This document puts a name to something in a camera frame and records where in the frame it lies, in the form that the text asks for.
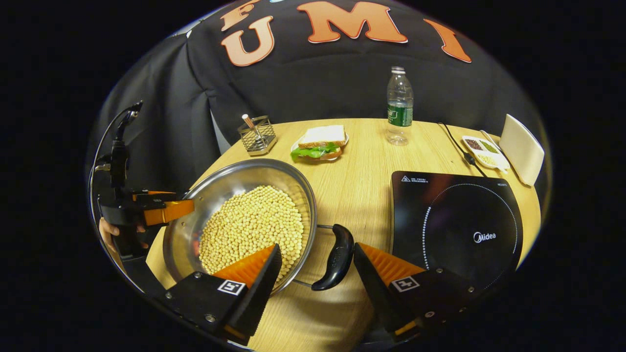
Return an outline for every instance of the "spice tray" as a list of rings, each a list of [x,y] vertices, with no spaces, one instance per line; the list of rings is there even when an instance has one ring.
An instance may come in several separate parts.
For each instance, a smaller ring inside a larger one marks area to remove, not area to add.
[[[484,167],[506,170],[511,168],[504,155],[493,143],[482,138],[463,136],[463,143],[474,154],[475,159]]]

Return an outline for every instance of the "metal bowl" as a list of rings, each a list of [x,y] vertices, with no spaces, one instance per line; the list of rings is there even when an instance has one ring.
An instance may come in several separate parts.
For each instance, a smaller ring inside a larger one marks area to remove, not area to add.
[[[304,175],[288,163],[274,159],[255,158],[234,163],[202,180],[184,196],[193,199],[195,210],[165,229],[163,256],[165,265],[176,282],[189,274],[207,272],[195,255],[193,242],[200,240],[202,230],[211,216],[235,194],[248,192],[261,185],[272,185],[285,192],[302,215],[302,255],[289,273],[274,285],[272,294],[285,288],[300,271],[311,250],[317,226],[315,196]]]

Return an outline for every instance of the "white bread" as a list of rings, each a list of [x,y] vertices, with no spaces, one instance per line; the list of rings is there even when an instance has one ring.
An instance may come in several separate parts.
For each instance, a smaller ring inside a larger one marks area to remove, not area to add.
[[[346,145],[344,125],[309,128],[304,137],[298,142],[298,147],[300,149],[322,147],[331,142],[340,147]]]

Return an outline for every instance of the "metal utensil holder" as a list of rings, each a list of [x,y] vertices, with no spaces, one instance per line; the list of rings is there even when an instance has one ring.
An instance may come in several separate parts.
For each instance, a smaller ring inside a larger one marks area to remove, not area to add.
[[[237,129],[241,135],[241,142],[251,156],[269,153],[276,144],[276,133],[270,123],[269,116],[259,116],[251,118],[251,120],[259,131],[260,138],[253,129],[244,123]]]

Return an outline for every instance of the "black fabric backdrop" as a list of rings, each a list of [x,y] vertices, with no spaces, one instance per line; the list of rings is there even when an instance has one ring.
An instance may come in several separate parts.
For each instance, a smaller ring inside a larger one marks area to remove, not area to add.
[[[546,151],[536,182],[540,207],[546,210],[552,159],[540,114],[493,57],[450,26],[472,62],[452,58],[441,49],[436,30],[423,21],[441,23],[439,19],[391,0],[377,3],[390,8],[389,14],[407,43],[371,40],[365,36],[365,25],[357,39],[342,33],[337,41],[312,44],[307,40],[312,34],[309,17],[297,10],[298,5],[309,2],[255,3],[247,18],[222,32],[221,17],[246,3],[237,1],[194,27],[188,39],[180,34],[151,49],[105,101],[88,145],[86,172],[107,124],[135,101],[144,100],[144,107],[141,118],[125,135],[132,161],[128,185],[183,191],[219,156],[208,109],[231,144],[239,139],[237,127],[244,113],[269,115],[273,123],[383,118],[391,66],[402,66],[414,90],[414,120],[443,121],[497,135],[507,113],[524,123]],[[351,11],[357,1],[332,3]],[[270,22],[275,41],[272,52],[250,66],[233,65],[220,42],[242,30],[244,48],[252,51],[259,40],[248,26],[268,15],[274,17]],[[109,136],[104,152],[111,140]],[[100,179],[96,176],[99,187]]]

